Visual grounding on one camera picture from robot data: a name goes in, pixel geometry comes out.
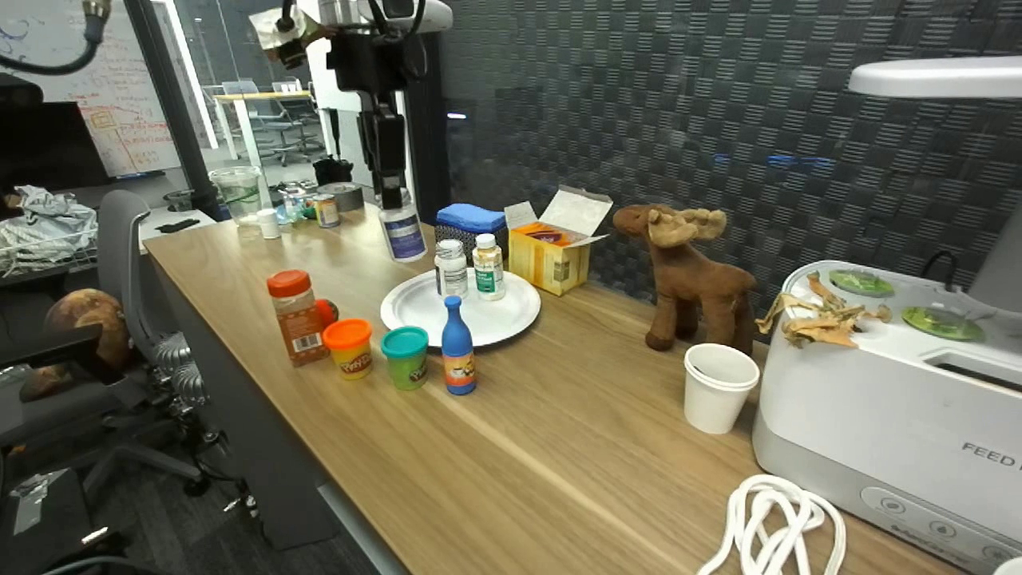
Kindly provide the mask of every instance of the stuffed moose toy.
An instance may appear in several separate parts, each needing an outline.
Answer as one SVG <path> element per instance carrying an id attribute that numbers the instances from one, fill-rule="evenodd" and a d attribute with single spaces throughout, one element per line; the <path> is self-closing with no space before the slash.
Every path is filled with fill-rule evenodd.
<path id="1" fill-rule="evenodd" d="M 675 340 L 703 337 L 751 353 L 751 286 L 755 277 L 689 246 L 722 236 L 725 227 L 729 214 L 706 208 L 627 203 L 613 212 L 613 229 L 642 239 L 651 256 L 655 316 L 644 332 L 648 348 L 667 353 Z"/>

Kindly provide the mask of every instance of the brown plush toy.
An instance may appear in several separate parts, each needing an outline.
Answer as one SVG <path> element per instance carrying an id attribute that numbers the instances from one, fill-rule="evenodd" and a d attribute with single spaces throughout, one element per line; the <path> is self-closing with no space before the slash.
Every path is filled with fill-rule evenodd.
<path id="1" fill-rule="evenodd" d="M 101 358 L 114 373 L 125 373 L 133 361 L 129 340 L 125 326 L 121 304 L 96 286 L 79 286 L 63 293 L 46 314 L 43 328 L 46 332 L 71 332 L 79 326 L 101 326 L 101 337 L 96 342 L 96 358 Z M 58 389 L 72 388 L 77 368 L 71 364 L 42 364 L 30 370 L 30 380 L 21 388 L 21 399 L 50 397 Z"/>
<path id="2" fill-rule="evenodd" d="M 713 262 L 692 239 L 716 239 L 729 227 L 725 212 L 675 212 L 667 203 L 627 203 L 613 212 L 613 229 L 648 246 L 655 280 L 655 316 L 644 346 L 667 353 L 675 340 L 722 342 L 742 353 L 753 346 L 751 286 L 745 268 Z"/>

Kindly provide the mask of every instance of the white plate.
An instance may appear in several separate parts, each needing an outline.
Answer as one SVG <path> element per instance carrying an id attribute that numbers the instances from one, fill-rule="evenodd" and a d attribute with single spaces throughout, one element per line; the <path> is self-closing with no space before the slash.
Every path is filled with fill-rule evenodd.
<path id="1" fill-rule="evenodd" d="M 531 280 L 505 272 L 505 297 L 481 301 L 470 293 L 458 316 L 470 322 L 474 348 L 497 346 L 534 326 L 539 316 L 539 293 Z M 387 328 L 421 326 L 429 332 L 429 346 L 441 348 L 447 307 L 436 293 L 433 272 L 416 276 L 393 286 L 381 304 L 381 319 Z"/>

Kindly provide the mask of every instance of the yellow cup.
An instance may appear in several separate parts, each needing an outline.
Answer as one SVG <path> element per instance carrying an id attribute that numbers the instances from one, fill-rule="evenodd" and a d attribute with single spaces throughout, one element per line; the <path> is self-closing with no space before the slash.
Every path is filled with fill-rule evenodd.
<path id="1" fill-rule="evenodd" d="M 371 337 L 372 337 L 371 322 L 358 316 L 330 322 L 321 328 L 330 358 L 343 380 L 364 380 L 371 373 L 372 368 Z"/>

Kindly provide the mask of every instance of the yellow box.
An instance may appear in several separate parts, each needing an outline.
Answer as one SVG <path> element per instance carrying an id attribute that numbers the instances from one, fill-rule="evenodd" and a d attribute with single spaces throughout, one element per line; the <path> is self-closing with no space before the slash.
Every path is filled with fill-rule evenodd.
<path id="1" fill-rule="evenodd" d="M 613 199 L 580 189 L 560 189 L 543 218 L 531 200 L 505 208 L 507 219 L 507 272 L 550 293 L 565 293 L 586 280 L 589 246 Z"/>

